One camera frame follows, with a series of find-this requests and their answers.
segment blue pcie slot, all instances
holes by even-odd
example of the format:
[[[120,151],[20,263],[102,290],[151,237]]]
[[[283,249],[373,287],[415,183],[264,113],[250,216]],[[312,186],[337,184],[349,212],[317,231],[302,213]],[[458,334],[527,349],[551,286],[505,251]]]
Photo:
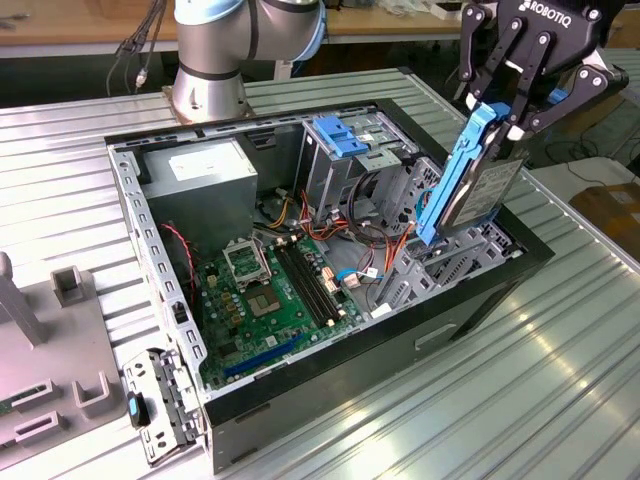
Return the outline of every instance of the blue pcie slot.
[[[239,375],[241,373],[246,372],[247,370],[251,370],[252,368],[258,367],[263,363],[268,362],[269,360],[273,360],[274,358],[277,358],[286,353],[289,353],[296,346],[296,343],[300,338],[302,338],[302,335],[298,335],[297,337],[287,340],[285,343],[278,345],[277,347],[273,347],[271,350],[267,350],[266,352],[259,353],[255,357],[250,358],[249,360],[245,360],[244,362],[240,362],[237,365],[225,368],[224,376],[226,378],[229,378],[229,377],[233,377],[234,375]]]

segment wooden table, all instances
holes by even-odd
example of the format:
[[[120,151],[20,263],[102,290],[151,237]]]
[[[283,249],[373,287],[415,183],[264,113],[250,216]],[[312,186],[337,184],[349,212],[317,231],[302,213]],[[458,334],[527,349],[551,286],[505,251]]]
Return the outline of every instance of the wooden table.
[[[0,30],[0,58],[113,53],[140,19],[107,19],[95,0],[12,0],[2,2],[0,16],[29,12],[16,30]],[[396,17],[381,8],[330,10],[328,43],[372,43],[459,38],[460,23],[428,13]],[[157,51],[177,50],[176,23],[167,12]]]

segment motherboard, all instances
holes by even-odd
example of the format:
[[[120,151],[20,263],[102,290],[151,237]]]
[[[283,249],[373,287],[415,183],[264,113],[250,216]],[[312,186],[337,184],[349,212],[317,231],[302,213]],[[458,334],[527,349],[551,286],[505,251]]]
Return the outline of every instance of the motherboard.
[[[202,264],[203,381],[217,389],[364,322],[308,237],[237,242]]]

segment red cable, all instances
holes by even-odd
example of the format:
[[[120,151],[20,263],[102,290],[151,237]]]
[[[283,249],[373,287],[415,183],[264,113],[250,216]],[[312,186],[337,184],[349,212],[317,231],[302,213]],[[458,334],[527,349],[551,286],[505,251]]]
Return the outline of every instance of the red cable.
[[[166,223],[163,223],[160,225],[162,228],[166,228],[167,230],[169,230],[171,233],[173,233],[176,237],[178,237],[178,239],[180,240],[180,242],[182,242],[182,246],[184,247],[184,251],[187,254],[187,259],[189,260],[189,275],[190,275],[190,283],[191,283],[191,304],[193,304],[194,302],[194,295],[195,295],[195,291],[196,291],[196,283],[195,283],[195,268],[193,268],[193,258],[191,257],[191,251],[189,250],[189,245],[184,237],[182,235],[180,235],[180,232],[178,230],[176,230],[175,228],[173,228],[171,225],[167,225]]]

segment ram slot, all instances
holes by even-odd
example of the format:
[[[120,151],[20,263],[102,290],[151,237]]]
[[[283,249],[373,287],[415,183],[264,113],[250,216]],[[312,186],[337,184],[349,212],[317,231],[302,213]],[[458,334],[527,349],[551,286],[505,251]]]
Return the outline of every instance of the ram slot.
[[[288,246],[279,249],[276,251],[276,258],[318,328],[324,327],[328,320],[339,320],[337,308],[297,248]]]

